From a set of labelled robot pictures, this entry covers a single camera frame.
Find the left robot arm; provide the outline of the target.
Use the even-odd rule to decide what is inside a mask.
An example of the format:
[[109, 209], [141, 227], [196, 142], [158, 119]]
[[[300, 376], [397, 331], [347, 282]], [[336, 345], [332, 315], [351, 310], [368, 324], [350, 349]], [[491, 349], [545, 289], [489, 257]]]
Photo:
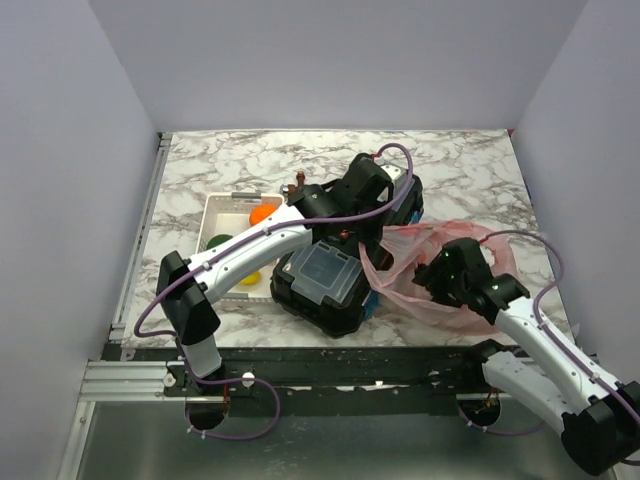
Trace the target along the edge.
[[221, 245], [189, 258], [167, 254], [155, 302], [190, 365], [188, 384], [201, 395], [221, 385], [222, 358], [215, 339], [221, 321], [213, 306], [232, 287], [272, 261], [319, 241], [373, 239], [412, 180], [411, 166], [377, 163], [375, 156], [359, 154], [331, 188], [300, 186], [287, 204]]

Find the orange fake tangerine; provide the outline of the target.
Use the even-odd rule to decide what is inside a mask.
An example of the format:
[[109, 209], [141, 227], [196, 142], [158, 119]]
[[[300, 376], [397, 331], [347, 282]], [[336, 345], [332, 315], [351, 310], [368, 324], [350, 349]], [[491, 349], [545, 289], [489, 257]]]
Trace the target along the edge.
[[255, 226], [267, 219], [271, 214], [277, 210], [277, 207], [272, 204], [261, 204], [251, 210], [249, 214], [249, 224]]

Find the pink plastic bag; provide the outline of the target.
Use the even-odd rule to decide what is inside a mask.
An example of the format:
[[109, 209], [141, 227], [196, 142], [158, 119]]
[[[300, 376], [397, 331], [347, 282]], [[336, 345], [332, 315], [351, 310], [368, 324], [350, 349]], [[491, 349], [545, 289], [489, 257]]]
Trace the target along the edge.
[[462, 304], [455, 306], [455, 289], [470, 284], [469, 275], [452, 260], [440, 260], [445, 244], [461, 238], [480, 241], [480, 256], [493, 276], [518, 275], [514, 252], [504, 237], [467, 220], [422, 221], [383, 229], [378, 246], [390, 260], [376, 267], [364, 244], [358, 246], [362, 269], [371, 289], [397, 310], [442, 331], [468, 336], [497, 332], [485, 318]]

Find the yellow fake fruit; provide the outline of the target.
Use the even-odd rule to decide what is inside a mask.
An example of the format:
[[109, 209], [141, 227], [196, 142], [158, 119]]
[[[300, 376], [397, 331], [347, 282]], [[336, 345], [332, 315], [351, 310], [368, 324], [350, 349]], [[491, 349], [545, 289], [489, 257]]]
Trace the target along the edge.
[[259, 271], [256, 271], [250, 275], [248, 275], [247, 277], [245, 277], [244, 279], [242, 279], [239, 284], [243, 285], [243, 286], [252, 286], [257, 284], [261, 279], [261, 274]]

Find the green fake fruit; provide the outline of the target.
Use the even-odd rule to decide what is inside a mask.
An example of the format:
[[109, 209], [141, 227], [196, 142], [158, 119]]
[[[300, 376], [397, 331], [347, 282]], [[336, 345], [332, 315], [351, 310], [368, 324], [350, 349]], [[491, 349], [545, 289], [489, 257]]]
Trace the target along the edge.
[[233, 236], [230, 234], [226, 234], [226, 233], [217, 234], [208, 240], [208, 242], [206, 243], [205, 249], [209, 250], [209, 249], [216, 248], [221, 244], [224, 244], [225, 242], [231, 240], [232, 238]]

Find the white perforated plastic basket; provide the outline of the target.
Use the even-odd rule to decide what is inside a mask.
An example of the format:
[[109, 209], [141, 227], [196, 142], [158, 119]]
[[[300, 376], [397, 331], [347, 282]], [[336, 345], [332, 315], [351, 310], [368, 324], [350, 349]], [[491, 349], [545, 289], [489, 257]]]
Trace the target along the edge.
[[[239, 235], [251, 227], [249, 217], [252, 211], [262, 205], [278, 208], [285, 198], [277, 193], [259, 192], [215, 192], [207, 196], [201, 219], [198, 243], [195, 250], [199, 254], [208, 250], [207, 244], [215, 236]], [[221, 299], [221, 303], [271, 303], [270, 280], [276, 261], [262, 267], [260, 277], [250, 285], [237, 284]]]

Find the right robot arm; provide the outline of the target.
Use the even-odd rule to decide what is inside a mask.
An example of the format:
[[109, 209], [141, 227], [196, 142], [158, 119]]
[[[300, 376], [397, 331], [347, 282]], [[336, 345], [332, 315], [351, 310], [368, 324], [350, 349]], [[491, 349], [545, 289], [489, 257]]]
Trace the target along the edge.
[[446, 243], [415, 284], [441, 305], [466, 307], [513, 339], [535, 362], [530, 367], [495, 341], [477, 346], [460, 367], [469, 390], [494, 387], [519, 401], [560, 437], [564, 450], [593, 476], [639, 451], [639, 384], [623, 383], [568, 340], [512, 275], [492, 272], [481, 243]]

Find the black mounting base plate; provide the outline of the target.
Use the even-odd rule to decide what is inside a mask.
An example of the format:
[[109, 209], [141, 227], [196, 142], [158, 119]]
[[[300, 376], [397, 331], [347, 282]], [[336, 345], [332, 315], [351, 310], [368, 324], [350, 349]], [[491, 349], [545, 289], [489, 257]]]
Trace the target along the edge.
[[488, 409], [507, 400], [473, 373], [477, 347], [224, 348], [216, 380], [189, 378], [173, 349], [141, 349], [135, 359], [160, 362], [162, 400], [201, 423], [216, 417], [449, 416], [461, 401]]

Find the black plastic toolbox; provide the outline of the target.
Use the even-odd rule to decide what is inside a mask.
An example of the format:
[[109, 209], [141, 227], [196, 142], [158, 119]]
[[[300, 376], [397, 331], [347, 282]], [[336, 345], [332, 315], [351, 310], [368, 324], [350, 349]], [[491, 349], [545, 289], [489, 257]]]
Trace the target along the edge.
[[[404, 222], [412, 210], [423, 213], [422, 182], [417, 175], [395, 189], [374, 157], [359, 154], [343, 177], [324, 184], [305, 184], [288, 197], [287, 204], [309, 218], [355, 216], [374, 210], [388, 200], [398, 201], [397, 220]], [[356, 332], [366, 320], [363, 302], [370, 288], [358, 250], [339, 250], [324, 242], [324, 227], [313, 225], [313, 242], [283, 256], [274, 267], [270, 290], [274, 302], [287, 312], [340, 338]]]

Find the aluminium frame rail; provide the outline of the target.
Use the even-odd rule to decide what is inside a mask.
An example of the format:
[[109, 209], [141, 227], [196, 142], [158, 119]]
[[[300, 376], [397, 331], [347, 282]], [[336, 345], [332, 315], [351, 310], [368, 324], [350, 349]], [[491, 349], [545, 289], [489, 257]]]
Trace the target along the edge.
[[132, 348], [123, 348], [121, 344], [171, 141], [172, 135], [170, 133], [163, 132], [159, 135], [158, 151], [127, 264], [125, 279], [102, 349], [104, 353], [115, 352], [117, 357], [113, 360], [90, 361], [86, 365], [70, 433], [57, 475], [59, 479], [77, 479], [79, 477], [87, 440], [99, 404], [111, 402], [148, 403], [162, 400], [162, 364], [136, 360], [136, 351]]

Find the blue foil wrapper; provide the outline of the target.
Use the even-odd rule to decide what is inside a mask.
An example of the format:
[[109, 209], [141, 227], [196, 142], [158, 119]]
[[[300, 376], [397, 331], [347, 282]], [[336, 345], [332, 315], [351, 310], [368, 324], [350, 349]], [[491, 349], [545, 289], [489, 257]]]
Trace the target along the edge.
[[418, 239], [421, 228], [412, 225], [418, 224], [421, 216], [421, 210], [412, 210], [404, 222], [394, 220], [379, 230], [378, 240], [358, 243], [360, 263], [370, 288], [363, 302], [366, 319], [374, 315], [382, 300], [407, 312], [417, 307], [411, 280], [424, 255]]

